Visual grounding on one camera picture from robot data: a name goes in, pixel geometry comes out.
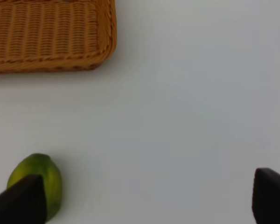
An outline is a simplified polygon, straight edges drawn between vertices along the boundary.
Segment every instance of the brown wicker tray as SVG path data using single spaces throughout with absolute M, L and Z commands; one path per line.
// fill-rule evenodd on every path
M 116 41 L 115 0 L 0 0 L 0 73 L 91 70 Z

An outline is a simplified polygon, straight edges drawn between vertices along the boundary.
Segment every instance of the wicker basket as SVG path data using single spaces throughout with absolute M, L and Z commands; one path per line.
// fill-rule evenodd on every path
M 116 40 L 115 0 L 0 0 L 0 73 L 91 70 Z

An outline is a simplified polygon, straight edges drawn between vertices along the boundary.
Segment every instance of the basket weave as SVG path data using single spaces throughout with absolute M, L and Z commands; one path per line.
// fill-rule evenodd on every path
M 0 0 L 0 73 L 91 70 L 116 40 L 115 0 Z

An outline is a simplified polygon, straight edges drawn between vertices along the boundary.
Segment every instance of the green fruit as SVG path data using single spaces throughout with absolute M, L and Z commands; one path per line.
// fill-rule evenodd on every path
M 14 169 L 7 183 L 7 188 L 27 175 L 41 175 L 47 201 L 47 221 L 59 211 L 62 198 L 62 179 L 58 167 L 45 154 L 32 154 Z

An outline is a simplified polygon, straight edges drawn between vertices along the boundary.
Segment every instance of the white surface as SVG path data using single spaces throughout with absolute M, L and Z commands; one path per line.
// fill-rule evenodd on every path
M 280 172 L 280 0 L 117 0 L 111 60 L 0 78 L 0 191 L 31 153 L 60 166 L 54 224 L 253 224 Z

